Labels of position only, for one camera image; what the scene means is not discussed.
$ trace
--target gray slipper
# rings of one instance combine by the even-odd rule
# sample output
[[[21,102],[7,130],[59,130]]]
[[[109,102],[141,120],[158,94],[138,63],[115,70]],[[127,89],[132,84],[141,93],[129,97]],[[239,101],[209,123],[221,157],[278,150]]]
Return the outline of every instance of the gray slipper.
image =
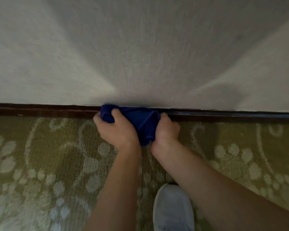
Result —
[[[165,184],[155,197],[153,206],[154,231],[194,231],[194,215],[189,197],[178,185]]]

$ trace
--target blue cloth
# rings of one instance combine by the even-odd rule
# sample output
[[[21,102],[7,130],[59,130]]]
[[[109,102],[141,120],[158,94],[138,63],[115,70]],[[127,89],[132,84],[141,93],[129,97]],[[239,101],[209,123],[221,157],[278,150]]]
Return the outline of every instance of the blue cloth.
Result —
[[[160,114],[157,111],[145,107],[120,107],[112,104],[105,104],[101,107],[101,117],[108,123],[114,123],[111,115],[113,109],[119,109],[120,112],[135,127],[141,146],[148,145],[155,140],[155,130],[160,120]]]

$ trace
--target floral carpet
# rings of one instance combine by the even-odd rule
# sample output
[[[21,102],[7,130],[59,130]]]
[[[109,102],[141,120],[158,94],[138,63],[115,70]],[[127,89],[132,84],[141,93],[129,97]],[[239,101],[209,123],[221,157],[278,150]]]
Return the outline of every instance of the floral carpet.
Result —
[[[180,123],[179,140],[234,181],[289,210],[289,124]],[[82,230],[116,150],[91,120],[0,117],[0,231]],[[143,148],[137,230],[173,182]],[[212,230],[194,206],[198,230]]]

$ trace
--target beige wallpaper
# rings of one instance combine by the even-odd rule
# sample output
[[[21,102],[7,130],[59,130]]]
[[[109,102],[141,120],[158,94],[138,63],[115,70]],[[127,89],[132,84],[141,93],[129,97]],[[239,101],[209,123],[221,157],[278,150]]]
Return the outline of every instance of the beige wallpaper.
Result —
[[[0,103],[289,111],[289,0],[0,0]]]

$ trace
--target baseboard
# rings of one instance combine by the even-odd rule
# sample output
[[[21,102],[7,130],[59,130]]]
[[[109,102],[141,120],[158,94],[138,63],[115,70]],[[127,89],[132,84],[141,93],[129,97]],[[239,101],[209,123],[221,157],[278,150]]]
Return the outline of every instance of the baseboard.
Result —
[[[100,106],[0,103],[0,116],[91,119],[99,110]],[[286,112],[246,112],[164,108],[154,108],[154,110],[168,113],[168,115],[175,121],[289,123],[289,113]]]

